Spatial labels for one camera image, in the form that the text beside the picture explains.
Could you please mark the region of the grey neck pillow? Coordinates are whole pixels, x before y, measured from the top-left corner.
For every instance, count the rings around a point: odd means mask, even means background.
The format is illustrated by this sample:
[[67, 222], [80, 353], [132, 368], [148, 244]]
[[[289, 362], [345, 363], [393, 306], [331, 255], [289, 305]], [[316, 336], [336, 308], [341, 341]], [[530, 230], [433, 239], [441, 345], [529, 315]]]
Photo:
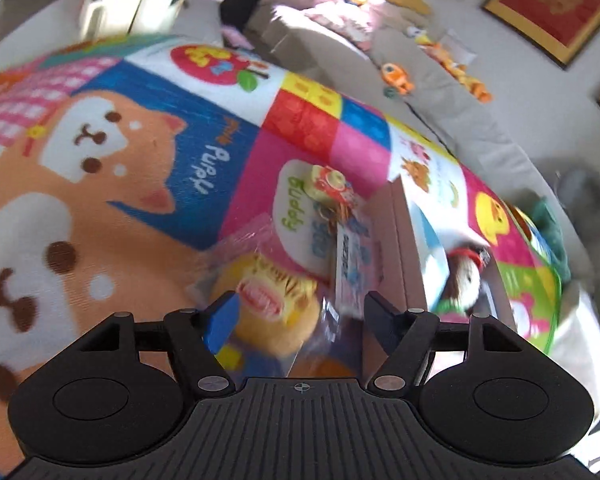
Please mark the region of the grey neck pillow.
[[585, 245], [599, 243], [600, 173], [588, 167], [560, 172], [555, 193], [582, 242]]

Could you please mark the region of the pink clothes pile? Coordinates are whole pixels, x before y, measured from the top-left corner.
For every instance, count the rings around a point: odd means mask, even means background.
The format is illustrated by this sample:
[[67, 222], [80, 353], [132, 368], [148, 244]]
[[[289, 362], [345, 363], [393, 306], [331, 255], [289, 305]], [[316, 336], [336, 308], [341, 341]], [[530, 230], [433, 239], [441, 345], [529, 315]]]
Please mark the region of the pink clothes pile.
[[323, 1], [303, 13], [315, 23], [347, 39], [358, 50], [370, 50], [374, 23], [370, 14], [360, 6], [344, 0]]

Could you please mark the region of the colourful cartoon play mat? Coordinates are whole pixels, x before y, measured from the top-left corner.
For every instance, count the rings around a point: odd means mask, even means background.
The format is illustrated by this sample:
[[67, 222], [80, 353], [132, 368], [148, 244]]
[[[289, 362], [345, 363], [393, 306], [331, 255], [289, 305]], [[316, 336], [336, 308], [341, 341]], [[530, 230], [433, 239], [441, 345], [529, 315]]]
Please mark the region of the colourful cartoon play mat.
[[550, 348], [556, 273], [512, 211], [402, 104], [178, 37], [77, 44], [0, 73], [0, 477], [22, 459], [15, 388], [121, 308], [189, 304], [199, 257], [270, 218], [268, 258], [326, 284], [335, 243], [304, 190], [315, 165], [359, 200], [403, 178], [489, 244], [532, 344]]

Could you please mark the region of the orange clownfish plush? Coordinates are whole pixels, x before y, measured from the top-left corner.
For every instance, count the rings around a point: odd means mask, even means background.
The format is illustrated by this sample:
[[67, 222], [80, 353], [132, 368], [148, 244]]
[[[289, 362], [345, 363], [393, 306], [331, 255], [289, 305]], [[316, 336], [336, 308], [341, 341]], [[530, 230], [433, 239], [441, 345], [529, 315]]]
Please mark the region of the orange clownfish plush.
[[410, 75], [398, 64], [382, 64], [380, 76], [386, 85], [385, 95], [389, 98], [406, 96], [415, 89], [415, 84]]

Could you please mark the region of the white cup holder box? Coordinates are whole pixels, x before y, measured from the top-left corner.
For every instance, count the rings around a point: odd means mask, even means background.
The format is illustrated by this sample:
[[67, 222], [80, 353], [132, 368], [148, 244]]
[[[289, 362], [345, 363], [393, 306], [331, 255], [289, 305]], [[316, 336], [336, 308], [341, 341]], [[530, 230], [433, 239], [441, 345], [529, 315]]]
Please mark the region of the white cup holder box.
[[83, 40], [126, 35], [140, 0], [82, 0], [79, 31]]

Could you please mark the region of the pink Volcano card pack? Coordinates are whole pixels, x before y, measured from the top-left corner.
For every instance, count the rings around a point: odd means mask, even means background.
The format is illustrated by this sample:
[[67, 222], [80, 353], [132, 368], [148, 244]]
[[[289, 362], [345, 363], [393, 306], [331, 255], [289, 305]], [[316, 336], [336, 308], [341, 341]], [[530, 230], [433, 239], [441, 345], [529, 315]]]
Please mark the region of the pink Volcano card pack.
[[364, 301], [379, 283], [378, 241], [365, 217], [351, 216], [337, 226], [335, 307], [349, 318], [364, 318]]

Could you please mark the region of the red yellow toy keychain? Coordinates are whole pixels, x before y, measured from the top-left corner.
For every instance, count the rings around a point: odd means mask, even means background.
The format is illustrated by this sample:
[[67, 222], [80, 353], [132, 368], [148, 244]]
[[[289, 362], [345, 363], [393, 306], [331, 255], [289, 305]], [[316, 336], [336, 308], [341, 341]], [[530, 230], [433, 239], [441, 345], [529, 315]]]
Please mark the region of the red yellow toy keychain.
[[313, 165], [304, 179], [304, 192], [336, 214], [340, 222], [346, 223], [352, 217], [355, 192], [341, 171], [331, 166]]

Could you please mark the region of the crochet doll red hat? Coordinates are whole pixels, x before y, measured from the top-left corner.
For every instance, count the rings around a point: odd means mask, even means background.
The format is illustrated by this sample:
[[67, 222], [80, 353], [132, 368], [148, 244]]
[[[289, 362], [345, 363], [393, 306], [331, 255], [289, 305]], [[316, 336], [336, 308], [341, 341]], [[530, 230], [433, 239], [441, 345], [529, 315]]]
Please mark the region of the crochet doll red hat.
[[486, 248], [460, 246], [448, 253], [449, 277], [436, 308], [438, 315], [468, 315], [480, 296], [482, 272], [491, 261]]

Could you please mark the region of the packaged yellow bread bun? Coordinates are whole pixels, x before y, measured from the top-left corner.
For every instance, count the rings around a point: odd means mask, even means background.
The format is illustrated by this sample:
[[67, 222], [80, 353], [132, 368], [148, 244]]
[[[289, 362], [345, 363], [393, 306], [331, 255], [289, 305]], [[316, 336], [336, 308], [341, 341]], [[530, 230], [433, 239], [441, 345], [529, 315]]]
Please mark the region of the packaged yellow bread bun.
[[238, 382], [248, 377], [317, 377], [340, 335], [326, 286], [274, 258], [273, 220], [260, 214], [194, 260], [187, 286], [206, 310], [222, 292], [239, 297], [239, 321], [214, 354]]

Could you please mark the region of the teal green cloth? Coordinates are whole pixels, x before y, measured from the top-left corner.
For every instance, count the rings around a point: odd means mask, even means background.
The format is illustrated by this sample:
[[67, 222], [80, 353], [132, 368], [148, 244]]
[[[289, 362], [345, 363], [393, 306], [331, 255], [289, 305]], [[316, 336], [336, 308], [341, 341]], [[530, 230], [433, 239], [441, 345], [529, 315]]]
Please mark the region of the teal green cloth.
[[559, 275], [562, 284], [572, 279], [564, 234], [556, 214], [546, 197], [539, 198], [531, 208], [530, 219], [544, 240], [550, 264]]

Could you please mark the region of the beige sofa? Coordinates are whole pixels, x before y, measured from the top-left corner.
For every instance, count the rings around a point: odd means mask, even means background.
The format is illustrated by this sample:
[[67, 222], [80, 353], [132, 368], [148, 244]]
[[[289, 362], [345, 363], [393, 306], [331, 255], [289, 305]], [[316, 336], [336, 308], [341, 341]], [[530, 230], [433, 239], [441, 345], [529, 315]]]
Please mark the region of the beige sofa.
[[575, 278], [592, 262], [550, 185], [486, 106], [407, 35], [410, 14], [373, 0], [256, 0], [246, 25], [277, 62], [373, 105], [439, 143], [503, 200], [542, 198]]

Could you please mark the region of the pink open gift box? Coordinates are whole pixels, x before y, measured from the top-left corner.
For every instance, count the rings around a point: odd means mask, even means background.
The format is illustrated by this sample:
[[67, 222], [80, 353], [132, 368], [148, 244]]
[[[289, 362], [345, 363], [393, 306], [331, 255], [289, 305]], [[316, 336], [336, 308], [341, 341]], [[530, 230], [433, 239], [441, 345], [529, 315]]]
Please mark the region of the pink open gift box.
[[[384, 185], [363, 208], [370, 219], [376, 249], [375, 287], [394, 312], [408, 309], [431, 310], [442, 297], [451, 277], [448, 257], [464, 248], [485, 249], [486, 268], [480, 272], [475, 308], [494, 316], [514, 330], [516, 324], [493, 252], [486, 242], [468, 228], [466, 218], [444, 208], [432, 209], [420, 200], [408, 198], [400, 177]], [[379, 328], [372, 328], [374, 314], [364, 314], [362, 377], [368, 382], [392, 350]]]

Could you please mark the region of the blue white tissue pack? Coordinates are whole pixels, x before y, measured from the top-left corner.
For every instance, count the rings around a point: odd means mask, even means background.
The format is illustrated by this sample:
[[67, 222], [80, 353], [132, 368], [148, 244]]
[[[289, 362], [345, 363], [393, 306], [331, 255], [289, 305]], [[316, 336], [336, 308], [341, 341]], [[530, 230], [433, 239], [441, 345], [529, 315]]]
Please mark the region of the blue white tissue pack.
[[408, 206], [426, 306], [434, 310], [450, 276], [448, 257], [436, 231], [416, 204]]

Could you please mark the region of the red framed wall picture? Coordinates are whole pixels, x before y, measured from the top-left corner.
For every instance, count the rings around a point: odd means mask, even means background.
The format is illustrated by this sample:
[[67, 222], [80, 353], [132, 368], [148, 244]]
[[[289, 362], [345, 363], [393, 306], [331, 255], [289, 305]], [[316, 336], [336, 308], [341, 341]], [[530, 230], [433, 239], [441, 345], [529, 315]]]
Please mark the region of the red framed wall picture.
[[600, 28], [600, 0], [486, 0], [483, 10], [567, 68]]

